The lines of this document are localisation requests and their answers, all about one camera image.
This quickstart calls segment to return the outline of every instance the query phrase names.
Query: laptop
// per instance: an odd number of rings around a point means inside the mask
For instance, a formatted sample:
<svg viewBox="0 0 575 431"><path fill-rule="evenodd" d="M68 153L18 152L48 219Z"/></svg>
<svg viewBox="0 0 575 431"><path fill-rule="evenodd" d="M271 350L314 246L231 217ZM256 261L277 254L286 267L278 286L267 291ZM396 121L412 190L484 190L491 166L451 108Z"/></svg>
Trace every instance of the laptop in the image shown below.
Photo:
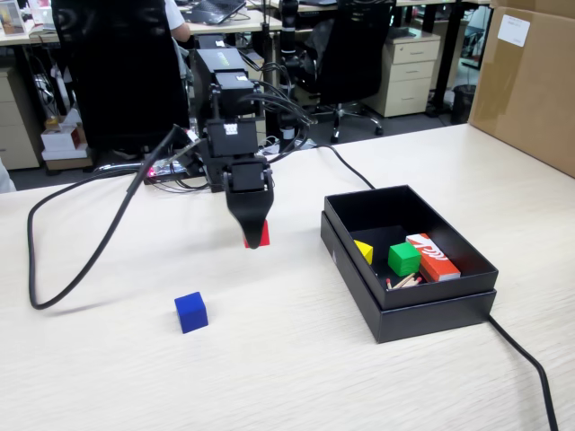
<svg viewBox="0 0 575 431"><path fill-rule="evenodd" d="M183 12L187 22L217 25L245 6L245 0L201 0L189 12Z"/></svg>

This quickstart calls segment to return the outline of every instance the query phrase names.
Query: green cube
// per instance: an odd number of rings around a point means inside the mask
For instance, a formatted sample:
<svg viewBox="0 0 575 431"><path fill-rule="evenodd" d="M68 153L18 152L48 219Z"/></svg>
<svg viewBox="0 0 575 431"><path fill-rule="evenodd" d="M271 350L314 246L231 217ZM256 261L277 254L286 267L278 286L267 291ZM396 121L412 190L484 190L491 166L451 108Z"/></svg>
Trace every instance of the green cube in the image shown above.
<svg viewBox="0 0 575 431"><path fill-rule="evenodd" d="M399 277L409 276L420 270L421 255L408 242L393 245L389 248L387 264Z"/></svg>

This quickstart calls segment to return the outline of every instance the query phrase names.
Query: desk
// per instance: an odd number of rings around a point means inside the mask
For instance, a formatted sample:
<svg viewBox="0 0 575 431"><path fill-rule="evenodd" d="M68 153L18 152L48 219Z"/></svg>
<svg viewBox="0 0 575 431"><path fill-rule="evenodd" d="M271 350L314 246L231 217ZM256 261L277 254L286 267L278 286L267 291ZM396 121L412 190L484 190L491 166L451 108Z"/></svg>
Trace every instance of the desk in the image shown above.
<svg viewBox="0 0 575 431"><path fill-rule="evenodd" d="M422 6L425 4L447 4L455 3L456 0L398 0L397 7L404 6ZM270 0L271 7L279 8L279 0ZM321 12L321 11L334 11L338 8L337 5L333 6L311 6L309 4L300 4L297 11L301 12Z"/></svg>
<svg viewBox="0 0 575 431"><path fill-rule="evenodd" d="M205 25L196 23L188 23L188 25L190 26L191 34L241 33L244 31L261 31L263 14L260 11L248 10L243 11L242 13L248 15L250 19L245 21L226 21L219 25ZM30 23L32 23L32 20L26 22L27 31L31 30L32 26ZM281 30L281 21L270 17L270 30ZM16 36L6 36L3 32L0 32L0 47L50 42L58 42L58 35L53 31L49 33L27 33Z"/></svg>
<svg viewBox="0 0 575 431"><path fill-rule="evenodd" d="M261 23L263 22L263 13L256 10L242 11L242 13L250 17L249 20L242 20L242 16L238 15L238 21L226 21L218 25L206 25L188 23L190 26L191 34L207 34L207 33L242 33L244 31L261 31ZM270 17L270 30L281 30L281 21Z"/></svg>
<svg viewBox="0 0 575 431"><path fill-rule="evenodd" d="M575 180L468 125L338 149L377 187L409 183L500 270L493 315L573 429ZM323 197L365 189L329 150L292 154L274 179L271 246L256 251L222 194L140 188L45 312L28 304L26 217L58 187L0 195L4 428L547 429L534 368L488 324L375 344L320 239ZM38 212L40 300L83 266L130 182ZM182 335L173 299L196 291L210 324Z"/></svg>
<svg viewBox="0 0 575 431"><path fill-rule="evenodd" d="M58 42L58 35L55 31L35 31L31 32L34 28L34 21L28 20L24 23L26 33L6 36L0 30L0 47L30 45L32 43L51 43Z"/></svg>

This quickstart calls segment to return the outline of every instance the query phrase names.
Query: office chair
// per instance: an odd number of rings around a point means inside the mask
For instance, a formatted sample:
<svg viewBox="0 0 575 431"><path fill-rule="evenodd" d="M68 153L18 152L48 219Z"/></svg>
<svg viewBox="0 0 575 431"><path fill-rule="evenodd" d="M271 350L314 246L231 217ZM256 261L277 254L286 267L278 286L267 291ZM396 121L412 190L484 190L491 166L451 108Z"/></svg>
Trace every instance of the office chair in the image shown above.
<svg viewBox="0 0 575 431"><path fill-rule="evenodd" d="M149 150L190 127L164 0L52 0L88 145Z"/></svg>
<svg viewBox="0 0 575 431"><path fill-rule="evenodd" d="M343 104L360 101L379 91L382 51L395 3L396 0L338 0L338 11L321 64L317 52L305 46L314 61L314 73L302 69L297 83L314 97L319 95L320 105L335 105L328 112L335 118L333 143L339 140L344 116L370 119L376 124L376 135L384 133L375 116L346 110Z"/></svg>

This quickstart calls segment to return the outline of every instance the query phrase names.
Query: yellow block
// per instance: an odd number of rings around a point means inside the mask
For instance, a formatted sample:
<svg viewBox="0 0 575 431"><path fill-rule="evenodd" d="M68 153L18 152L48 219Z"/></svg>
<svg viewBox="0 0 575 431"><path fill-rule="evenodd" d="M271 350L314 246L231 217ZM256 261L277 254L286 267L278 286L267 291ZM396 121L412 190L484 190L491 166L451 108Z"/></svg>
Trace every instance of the yellow block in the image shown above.
<svg viewBox="0 0 575 431"><path fill-rule="evenodd" d="M361 254L363 254L363 257L366 258L367 263L371 265L371 262L374 259L374 248L371 245L365 244L361 241L355 241L355 243L358 246L359 251L361 251Z"/></svg>

